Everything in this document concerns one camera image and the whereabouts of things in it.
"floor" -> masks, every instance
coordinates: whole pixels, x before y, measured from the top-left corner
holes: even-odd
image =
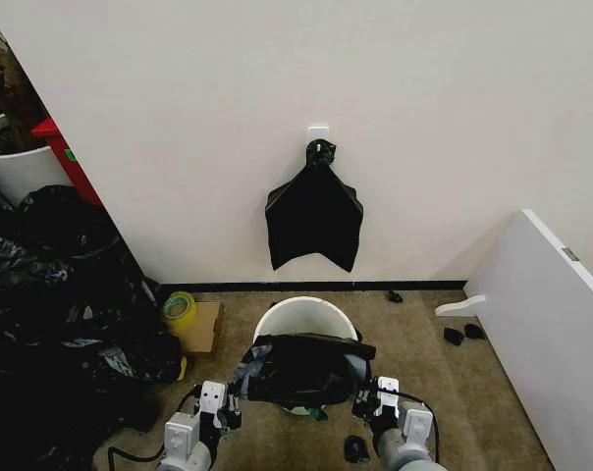
[[[453,346],[442,338],[444,327],[462,329],[461,318],[436,318],[434,307],[464,299],[462,291],[402,291],[404,302],[390,302],[382,291],[349,292],[224,292],[198,294],[198,299],[220,299],[225,317],[213,359],[189,365],[185,379],[163,388],[163,414],[148,434],[124,430],[105,443],[94,456],[96,470],[106,470],[106,447],[148,455],[161,445],[163,423],[179,398],[196,382],[229,380],[250,346],[259,318],[270,303],[295,295],[313,295],[340,307],[377,347],[372,363],[376,375],[399,378],[403,391],[418,395],[433,407],[440,428],[441,464],[449,471],[545,471],[549,462],[490,343],[465,340]],[[215,471],[375,470],[377,457],[370,433],[351,417],[350,406],[326,409],[329,420],[315,422],[295,417],[272,404],[242,402],[243,426],[223,440]],[[348,435],[363,437],[371,460],[344,461]],[[118,470],[153,469],[117,458]]]

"cardboard piece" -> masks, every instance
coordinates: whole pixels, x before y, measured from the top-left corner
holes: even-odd
[[[212,357],[222,327],[223,307],[220,301],[197,301],[196,307],[196,320],[177,337],[185,356]]]

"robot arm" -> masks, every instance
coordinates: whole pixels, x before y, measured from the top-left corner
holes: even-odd
[[[197,391],[194,415],[175,413],[165,428],[160,471],[206,471],[216,460],[220,439],[239,428],[242,416],[230,386],[206,381]],[[433,415],[423,404],[399,404],[399,381],[379,377],[361,389],[353,415],[370,425],[373,447],[386,471],[445,471],[432,461],[427,440]]]
[[[379,377],[359,392],[353,404],[353,415],[370,425],[382,469],[445,471],[432,461],[427,449],[432,412],[420,402],[399,404],[398,392],[398,380]]]
[[[166,423],[160,471],[207,471],[220,439],[242,424],[238,398],[223,383],[205,381],[195,395],[193,416],[176,412]]]

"yellow tape roll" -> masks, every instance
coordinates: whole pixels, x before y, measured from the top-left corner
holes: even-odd
[[[170,328],[173,335],[177,335],[196,320],[198,309],[191,294],[176,291],[170,294],[161,310],[161,319]]]

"black plastic bag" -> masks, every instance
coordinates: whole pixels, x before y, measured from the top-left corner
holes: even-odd
[[[176,381],[181,346],[106,211],[71,187],[31,193],[0,224],[0,456],[90,469],[113,431],[149,426],[144,398]]]
[[[259,336],[236,369],[240,397],[287,408],[345,402],[371,379],[375,347],[352,339],[298,334]]]
[[[273,269],[319,252],[350,272],[359,246],[363,209],[354,188],[330,169],[336,145],[324,139],[307,146],[305,167],[270,192],[266,203]]]

